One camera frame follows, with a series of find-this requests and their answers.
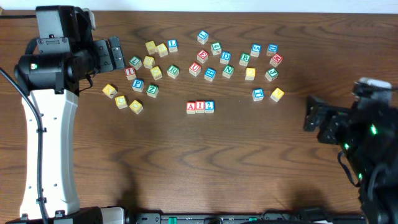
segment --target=toy cube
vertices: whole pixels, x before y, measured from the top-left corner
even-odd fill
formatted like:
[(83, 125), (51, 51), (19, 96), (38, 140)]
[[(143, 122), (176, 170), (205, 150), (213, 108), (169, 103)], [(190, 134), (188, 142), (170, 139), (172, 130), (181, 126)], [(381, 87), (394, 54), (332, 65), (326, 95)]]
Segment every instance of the toy cube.
[(213, 53), (213, 55), (221, 54), (222, 51), (223, 49), (221, 48), (221, 44), (219, 42), (211, 44), (211, 53)]
[(134, 71), (134, 68), (132, 67), (125, 68), (124, 73), (126, 74), (128, 80), (133, 80), (137, 78), (136, 71)]
[(212, 68), (207, 68), (205, 72), (205, 80), (212, 82), (214, 80), (214, 77), (216, 77), (216, 70)]
[(187, 113), (189, 114), (196, 113), (195, 102), (187, 102)]
[(165, 44), (159, 44), (158, 46), (156, 46), (156, 51), (157, 53), (159, 53), (160, 57), (164, 57), (169, 54)]
[(267, 56), (274, 56), (278, 52), (278, 45), (269, 44), (267, 49)]
[(250, 56), (258, 57), (260, 55), (260, 52), (261, 52), (261, 45), (253, 44), (251, 46)]
[(223, 70), (223, 76), (226, 78), (231, 78), (231, 75), (234, 73), (234, 67), (230, 65), (225, 65), (225, 68)]
[(205, 63), (209, 59), (209, 53), (206, 50), (200, 50), (197, 59), (200, 63)]
[(189, 67), (189, 73), (191, 73), (194, 76), (198, 76), (201, 70), (201, 66), (194, 62), (191, 67)]
[(252, 96), (254, 101), (260, 101), (264, 99), (264, 90), (262, 90), (262, 88), (255, 89), (253, 90)]
[(172, 78), (176, 78), (180, 74), (180, 69), (175, 65), (170, 65), (167, 74)]
[(155, 65), (155, 59), (150, 56), (145, 56), (144, 67), (151, 69), (154, 67), (154, 65)]
[(204, 30), (200, 31), (200, 33), (198, 34), (198, 41), (201, 44), (205, 44), (207, 40), (209, 40), (209, 34)]
[(214, 113), (214, 101), (206, 101), (205, 104), (205, 113)]
[(229, 64), (230, 59), (231, 59), (231, 53), (229, 53), (229, 52), (221, 53), (220, 63), (227, 65), (227, 64)]
[(147, 47), (148, 54), (152, 55), (156, 53), (156, 45), (154, 41), (149, 41), (145, 43), (145, 46)]
[(131, 104), (130, 104), (130, 109), (135, 112), (136, 114), (139, 114), (142, 109), (144, 109), (142, 107), (142, 104), (140, 104), (137, 100), (134, 100)]
[(278, 77), (278, 71), (275, 68), (272, 68), (270, 70), (267, 71), (266, 73), (266, 78), (268, 79), (268, 81), (273, 81), (274, 79), (276, 79), (276, 77)]
[(130, 61), (129, 64), (133, 66), (136, 70), (141, 68), (142, 62), (141, 59), (139, 59), (137, 56), (134, 56)]
[(177, 52), (178, 51), (178, 43), (177, 40), (169, 40), (167, 41), (167, 44), (169, 45), (169, 52)]
[(118, 93), (118, 92), (116, 91), (116, 89), (115, 89), (113, 86), (111, 86), (110, 84), (107, 84), (107, 85), (105, 86), (105, 88), (103, 88), (102, 92), (104, 92), (105, 95), (106, 95), (107, 97), (111, 98), (111, 99), (112, 99), (114, 96), (116, 96), (116, 94)]
[(123, 109), (123, 108), (127, 107), (126, 97), (118, 96), (114, 100), (116, 101), (116, 106), (118, 106), (119, 109)]
[(163, 77), (162, 71), (161, 71), (161, 69), (159, 68), (159, 66), (156, 66), (156, 67), (152, 68), (152, 69), (150, 70), (150, 73), (151, 73), (152, 76), (154, 77), (154, 80), (158, 80), (158, 79), (160, 79), (160, 78)]
[(205, 102), (204, 101), (196, 101), (195, 109), (196, 109), (196, 113), (205, 113)]
[(271, 99), (273, 99), (275, 102), (278, 102), (284, 94), (284, 91), (282, 91), (280, 88), (276, 88), (271, 94)]
[(157, 94), (159, 93), (159, 87), (155, 85), (149, 85), (147, 89), (147, 95), (153, 98), (156, 98)]
[(256, 77), (256, 69), (255, 68), (246, 68), (246, 77), (245, 80), (254, 80)]
[(284, 58), (280, 56), (279, 54), (275, 54), (269, 63), (274, 66), (275, 68), (278, 67), (278, 65), (282, 62)]
[(132, 83), (131, 87), (134, 91), (138, 91), (138, 92), (142, 93), (142, 91), (144, 89), (144, 81), (135, 79), (134, 82)]
[(246, 53), (242, 53), (239, 64), (243, 65), (243, 66), (247, 66), (249, 61), (250, 61), (250, 55), (248, 55)]

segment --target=wooden table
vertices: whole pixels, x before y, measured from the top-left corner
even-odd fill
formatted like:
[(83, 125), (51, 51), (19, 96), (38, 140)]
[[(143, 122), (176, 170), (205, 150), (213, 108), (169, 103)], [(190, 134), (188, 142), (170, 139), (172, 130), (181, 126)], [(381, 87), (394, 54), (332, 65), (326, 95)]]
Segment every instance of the wooden table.
[[(33, 12), (6, 11), (6, 14)], [(83, 92), (75, 120), (75, 180), (81, 207), (126, 205), (165, 213), (255, 213), (323, 205), (335, 212), (359, 212), (358, 192), (336, 157), (338, 146), (317, 143), (302, 130), (305, 99), (314, 94), (349, 106), (360, 77), (398, 85), (397, 15), (96, 12), (95, 39), (118, 36), (126, 61), (147, 55), (145, 42), (177, 39), (177, 53), (156, 64), (163, 78), (137, 71), (146, 85), (160, 87), (157, 98), (133, 92), (121, 70), (99, 74)], [(38, 36), (35, 19), (0, 21), (1, 66), (13, 73), (28, 41)], [(197, 42), (205, 29), (210, 39)], [(220, 41), (232, 53), (229, 80), (221, 76), (220, 56), (210, 55), (201, 74), (188, 72), (201, 49)], [(251, 44), (263, 46), (249, 66), (257, 77), (244, 80), (239, 56)], [(268, 82), (269, 43), (284, 61), (279, 77)], [(180, 67), (176, 80), (167, 76)], [(207, 67), (217, 70), (204, 80)], [(0, 78), (0, 222), (18, 217), (25, 187), (26, 127), (21, 98)], [(140, 115), (119, 110), (102, 93), (112, 83), (119, 95), (144, 103)], [(274, 103), (276, 87), (285, 96)], [(266, 97), (253, 102), (252, 90)], [(214, 114), (186, 114), (190, 100), (215, 100)]]

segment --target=white wall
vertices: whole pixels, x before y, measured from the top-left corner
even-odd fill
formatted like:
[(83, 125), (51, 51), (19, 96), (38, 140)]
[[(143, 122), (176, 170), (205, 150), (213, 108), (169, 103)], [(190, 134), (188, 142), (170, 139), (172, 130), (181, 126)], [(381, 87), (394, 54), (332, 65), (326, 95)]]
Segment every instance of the white wall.
[(398, 0), (0, 0), (4, 9), (54, 4), (112, 11), (398, 13)]

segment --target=green block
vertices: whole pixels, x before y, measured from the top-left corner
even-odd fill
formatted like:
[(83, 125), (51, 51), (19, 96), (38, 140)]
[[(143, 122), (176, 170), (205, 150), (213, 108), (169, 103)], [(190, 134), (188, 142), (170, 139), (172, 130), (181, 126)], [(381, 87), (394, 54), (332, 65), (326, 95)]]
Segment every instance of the green block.
[(177, 218), (175, 218), (175, 217), (170, 217), (170, 218), (169, 218), (169, 224), (177, 224)]
[(212, 43), (211, 48), (213, 50), (219, 50), (219, 49), (221, 49), (221, 44), (219, 42)]
[(155, 93), (156, 93), (156, 90), (157, 90), (157, 86), (155, 86), (155, 85), (149, 85), (149, 86), (148, 86), (147, 93), (155, 94)]
[(275, 77), (279, 74), (275, 68), (268, 70), (267, 73), (269, 74), (270, 77)]
[(245, 61), (245, 62), (249, 62), (250, 61), (250, 55), (248, 55), (246, 53), (242, 53), (241, 60)]
[(133, 64), (133, 65), (137, 65), (140, 61), (141, 61), (141, 60), (140, 60), (138, 57), (134, 56), (134, 57), (130, 60), (130, 63)]
[(224, 68), (223, 71), (228, 73), (228, 74), (232, 74), (234, 72), (234, 67), (232, 67), (230, 65), (225, 65), (225, 68)]
[(172, 73), (173, 75), (175, 75), (178, 72), (178, 70), (179, 70), (179, 68), (177, 66), (175, 66), (175, 65), (170, 65), (170, 67), (168, 69), (168, 71), (170, 73)]

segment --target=green light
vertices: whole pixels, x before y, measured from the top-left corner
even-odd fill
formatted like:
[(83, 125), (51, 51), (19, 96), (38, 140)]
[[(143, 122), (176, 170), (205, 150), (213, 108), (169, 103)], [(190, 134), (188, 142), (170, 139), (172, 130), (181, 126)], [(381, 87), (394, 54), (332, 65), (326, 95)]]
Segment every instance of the green light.
[(32, 63), (32, 64), (30, 65), (30, 69), (35, 70), (36, 68), (37, 68), (37, 64)]
[(376, 129), (376, 127), (374, 126), (374, 124), (372, 124), (372, 126), (371, 126), (371, 131), (372, 131), (372, 134), (373, 134), (373, 135), (377, 134), (377, 129)]

